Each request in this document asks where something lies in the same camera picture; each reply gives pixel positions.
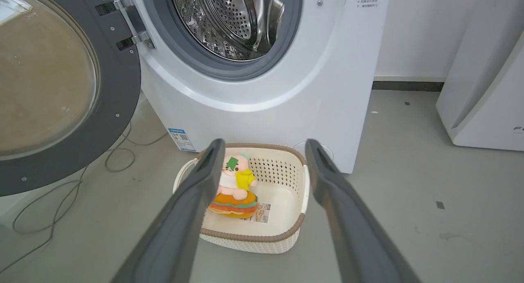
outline brown basket rim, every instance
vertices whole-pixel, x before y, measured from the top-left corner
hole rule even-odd
[[[271,145],[271,144],[256,144],[256,143],[229,143],[229,144],[226,144],[226,147],[257,147],[261,149],[273,149],[273,150],[286,151],[286,152],[289,152],[295,155],[300,160],[300,163],[302,165],[306,165],[305,158],[304,156],[302,156],[302,154],[300,154],[295,149],[292,149],[286,146]],[[204,152],[205,150],[198,153],[196,158],[200,160]],[[293,234],[296,233],[296,231],[298,231],[300,227],[302,226],[304,219],[305,219],[305,214],[300,213],[300,215],[296,219],[296,222],[290,229],[288,229],[287,231],[285,231],[282,234],[275,235],[275,236],[238,235],[238,234],[225,233],[223,231],[212,231],[210,229],[205,229],[205,228],[202,228],[200,233],[211,236],[211,237],[228,239],[228,240],[236,240],[236,241],[243,241],[243,242],[269,242],[269,243],[272,243],[272,242],[279,242],[279,241],[285,240],[293,236]]]

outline black cable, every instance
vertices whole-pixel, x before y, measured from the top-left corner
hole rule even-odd
[[[129,141],[130,143],[133,143],[135,145],[141,145],[141,146],[148,146],[148,145],[152,145],[158,141],[160,141],[163,137],[165,137],[167,135],[167,133],[165,133],[163,136],[159,137],[158,139],[152,141],[151,143],[136,143],[134,141],[131,141],[129,140],[128,136],[129,134],[131,133],[131,122],[129,123],[129,130],[127,132],[127,134],[122,134],[122,137],[124,137],[124,139],[122,141],[120,141],[120,143],[118,143],[118,145],[116,145],[114,148],[112,149],[108,149],[107,151],[105,151],[104,153],[106,152],[110,152],[109,155],[107,156],[107,158],[105,159],[105,162],[104,162],[104,166],[105,166],[105,169],[109,172],[120,172],[120,171],[124,171],[126,169],[128,169],[131,165],[133,165],[133,163],[135,163],[135,159],[136,159],[136,156],[135,156],[135,153],[133,153],[133,151],[131,151],[130,149],[127,149],[125,147],[120,147],[120,145],[122,145],[122,143],[124,141]],[[125,150],[125,151],[129,151],[131,153],[131,155],[133,156],[133,160],[131,160],[131,162],[126,166],[124,167],[123,169],[117,169],[117,170],[113,170],[113,169],[110,169],[109,167],[107,167],[107,161],[109,160],[109,158],[111,157],[111,155],[113,154],[114,151],[116,150]],[[55,188],[53,188],[52,190],[50,190],[49,192],[41,195],[40,197],[38,197],[37,199],[34,199],[33,201],[30,202],[30,204],[24,206],[24,208],[22,208],[22,210],[20,210],[20,212],[17,214],[17,216],[15,217],[15,219],[13,220],[13,223],[12,223],[12,227],[13,227],[13,231],[15,231],[16,233],[18,234],[32,234],[32,233],[38,233],[40,231],[44,231],[45,229],[48,229],[48,228],[51,228],[51,232],[49,233],[49,238],[47,238],[47,240],[45,240],[45,242],[43,242],[42,244],[38,245],[37,247],[31,249],[30,251],[26,252],[24,255],[22,255],[21,257],[19,257],[18,259],[16,259],[15,261],[11,262],[9,265],[7,265],[5,268],[2,268],[2,270],[0,270],[0,274],[2,274],[5,270],[7,270],[8,268],[10,268],[11,266],[13,266],[14,264],[18,263],[19,261],[21,261],[22,259],[24,259],[26,256],[30,255],[31,253],[37,251],[39,248],[41,248],[42,246],[44,246],[45,244],[47,244],[48,242],[50,242],[52,239],[53,239],[53,234],[54,234],[54,226],[56,225],[56,223],[58,223],[58,221],[60,221],[60,219],[71,209],[71,207],[73,207],[73,204],[75,203],[75,201],[77,200],[77,197],[78,197],[78,191],[80,190],[80,184],[84,181],[84,173],[86,172],[86,170],[88,169],[90,164],[88,164],[86,167],[84,167],[84,170],[82,171],[82,173],[80,174],[80,177],[78,178],[78,180],[73,180],[73,181],[69,181],[69,182],[65,182],[65,183],[62,183],[58,186],[56,186]],[[24,213],[24,211],[26,209],[28,209],[29,207],[31,207],[31,205],[33,205],[36,201],[39,201],[41,200],[42,198],[44,198],[45,196],[47,196],[48,194],[50,194],[51,192],[54,192],[56,189],[58,188],[61,188],[62,186],[65,186],[67,184],[71,184],[71,183],[74,183],[76,182],[77,184],[71,189],[71,191],[69,191],[69,193],[62,199],[62,201],[60,202],[60,205],[58,205],[58,208],[56,209],[56,211],[54,212],[54,217],[53,217],[53,220],[52,222],[45,226],[45,227],[42,227],[40,229],[36,229],[36,230],[31,230],[31,231],[21,231],[19,229],[16,228],[16,222],[18,221],[18,219],[20,218],[20,216]],[[58,212],[60,212],[60,208],[62,207],[62,204],[64,203],[64,201],[66,201],[66,199],[69,197],[69,195],[71,195],[71,193],[73,193],[73,191],[75,191],[75,197],[73,197],[73,201],[71,202],[71,204],[69,205],[69,207],[64,211],[64,213],[62,213],[58,219],[56,218],[58,216]]]

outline floor stain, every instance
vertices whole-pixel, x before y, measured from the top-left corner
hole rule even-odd
[[[449,241],[449,239],[453,239],[453,238],[462,238],[462,235],[453,234],[453,233],[440,233],[438,236],[440,237],[440,239],[446,240],[446,241]]]
[[[444,203],[441,202],[441,201],[436,201],[436,208],[438,208],[438,209],[445,209],[444,208]]]

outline yellow shirt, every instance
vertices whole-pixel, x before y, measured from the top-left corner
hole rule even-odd
[[[249,184],[253,182],[255,179],[255,176],[251,172],[251,170],[246,169],[245,171],[239,171],[236,173],[236,186],[239,188],[243,188],[246,191],[249,191]]]

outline laundry basket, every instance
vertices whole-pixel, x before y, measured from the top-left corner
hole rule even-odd
[[[200,237],[211,243],[253,253],[284,253],[298,238],[309,199],[309,172],[304,157],[278,145],[232,143],[226,156],[249,155],[249,169],[258,180],[250,191],[258,197],[259,209],[252,218],[241,219],[206,211]],[[187,162],[178,172],[173,193],[187,169],[200,159]]]

